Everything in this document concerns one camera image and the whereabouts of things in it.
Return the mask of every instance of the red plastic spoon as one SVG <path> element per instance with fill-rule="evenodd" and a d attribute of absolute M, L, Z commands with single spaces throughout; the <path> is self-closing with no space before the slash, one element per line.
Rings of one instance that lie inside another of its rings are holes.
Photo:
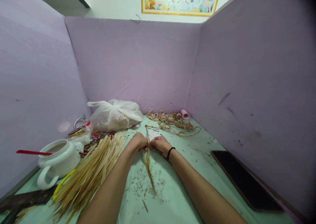
<path fill-rule="evenodd" d="M 52 155 L 52 153 L 33 152 L 33 151 L 27 151 L 27 150 L 18 150 L 17 153 L 32 154 L 32 155 Z"/>

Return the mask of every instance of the white ceramic pitcher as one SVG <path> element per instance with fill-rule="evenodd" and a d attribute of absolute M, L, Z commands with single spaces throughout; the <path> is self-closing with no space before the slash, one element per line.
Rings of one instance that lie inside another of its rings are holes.
<path fill-rule="evenodd" d="M 49 189 L 59 178 L 69 174 L 80 163 L 80 154 L 74 143 L 61 139 L 48 144 L 41 152 L 53 153 L 49 156 L 39 155 L 39 167 L 43 168 L 37 185 L 40 189 Z M 46 176 L 53 180 L 47 184 Z"/>

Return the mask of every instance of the framed picture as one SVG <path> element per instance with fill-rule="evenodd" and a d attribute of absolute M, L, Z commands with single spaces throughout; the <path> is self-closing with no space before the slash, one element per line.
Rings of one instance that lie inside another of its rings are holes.
<path fill-rule="evenodd" d="M 210 17 L 218 0 L 142 0 L 143 14 L 173 14 Z"/>

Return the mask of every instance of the purple partition board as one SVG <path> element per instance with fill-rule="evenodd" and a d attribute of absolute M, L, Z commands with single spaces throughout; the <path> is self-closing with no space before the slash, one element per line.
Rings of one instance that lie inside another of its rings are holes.
<path fill-rule="evenodd" d="M 37 165 L 39 151 L 89 117 L 64 17 L 42 0 L 0 0 L 2 197 Z"/>
<path fill-rule="evenodd" d="M 66 17 L 90 101 L 137 102 L 143 113 L 183 109 L 200 24 Z"/>
<path fill-rule="evenodd" d="M 316 35 L 308 0 L 234 0 L 202 26 L 186 109 L 308 216 Z"/>

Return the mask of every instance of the black wristband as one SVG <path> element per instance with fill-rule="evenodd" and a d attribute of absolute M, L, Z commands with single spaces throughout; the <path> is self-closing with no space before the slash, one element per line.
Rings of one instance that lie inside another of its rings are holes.
<path fill-rule="evenodd" d="M 171 152 L 172 149 L 175 149 L 175 148 L 170 148 L 170 150 L 168 152 L 167 160 L 169 160 L 169 155 L 170 155 L 170 152 Z"/>

